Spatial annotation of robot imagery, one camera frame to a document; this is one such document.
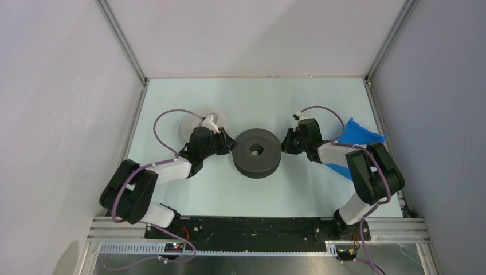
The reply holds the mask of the black cable spool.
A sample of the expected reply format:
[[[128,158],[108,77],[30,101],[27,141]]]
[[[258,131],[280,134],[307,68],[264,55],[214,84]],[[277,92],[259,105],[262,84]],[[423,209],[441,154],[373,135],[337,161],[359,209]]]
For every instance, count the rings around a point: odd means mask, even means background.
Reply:
[[[236,137],[238,145],[232,151],[235,168],[243,176],[262,179],[273,174],[280,165],[281,143],[266,129],[252,128]]]

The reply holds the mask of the white cable spool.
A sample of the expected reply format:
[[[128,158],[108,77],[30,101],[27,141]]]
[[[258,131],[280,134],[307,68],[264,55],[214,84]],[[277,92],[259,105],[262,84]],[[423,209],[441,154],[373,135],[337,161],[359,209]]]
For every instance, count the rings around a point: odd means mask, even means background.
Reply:
[[[200,115],[203,118],[208,115],[212,116],[212,123],[215,124],[217,128],[224,128],[226,131],[229,129],[228,118],[223,112],[221,112],[217,108],[203,107],[203,108],[198,108],[193,112],[197,115]],[[201,125],[202,125],[201,119],[198,119],[193,115],[186,115],[179,127],[182,140],[187,142],[190,138],[190,135],[193,132],[193,129]]]

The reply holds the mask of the blue plastic bin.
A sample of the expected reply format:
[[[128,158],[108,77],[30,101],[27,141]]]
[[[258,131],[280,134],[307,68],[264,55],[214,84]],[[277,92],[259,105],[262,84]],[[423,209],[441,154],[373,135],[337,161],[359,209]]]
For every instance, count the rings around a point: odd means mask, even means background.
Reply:
[[[345,125],[344,135],[338,140],[339,143],[360,145],[368,145],[376,142],[385,143],[385,141],[386,135],[380,135],[362,127],[359,123],[355,122],[352,117]],[[349,168],[345,167],[343,164],[328,162],[325,163],[325,165],[348,180],[352,180]]]

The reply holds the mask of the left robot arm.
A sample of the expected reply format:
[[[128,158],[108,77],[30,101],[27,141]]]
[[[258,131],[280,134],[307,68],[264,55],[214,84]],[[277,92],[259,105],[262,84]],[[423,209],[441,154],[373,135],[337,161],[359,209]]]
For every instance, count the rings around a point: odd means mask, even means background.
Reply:
[[[166,238],[175,238],[181,231],[181,223],[175,219],[177,211],[153,201],[156,186],[191,178],[203,168],[204,160],[229,154],[236,147],[237,141],[224,128],[214,132],[196,127],[175,158],[146,165],[131,159],[122,161],[101,193],[100,206],[115,216],[116,223],[155,225]]]

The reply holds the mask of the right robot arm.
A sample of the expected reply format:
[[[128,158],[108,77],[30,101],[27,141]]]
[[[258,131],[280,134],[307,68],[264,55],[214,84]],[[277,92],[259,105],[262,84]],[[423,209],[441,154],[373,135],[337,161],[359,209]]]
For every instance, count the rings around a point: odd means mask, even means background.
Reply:
[[[346,144],[324,140],[316,119],[294,116],[296,126],[289,128],[281,144],[286,154],[306,154],[311,162],[335,164],[348,169],[355,192],[334,213],[334,234],[349,239],[356,232],[356,223],[405,186],[404,177],[385,145]]]

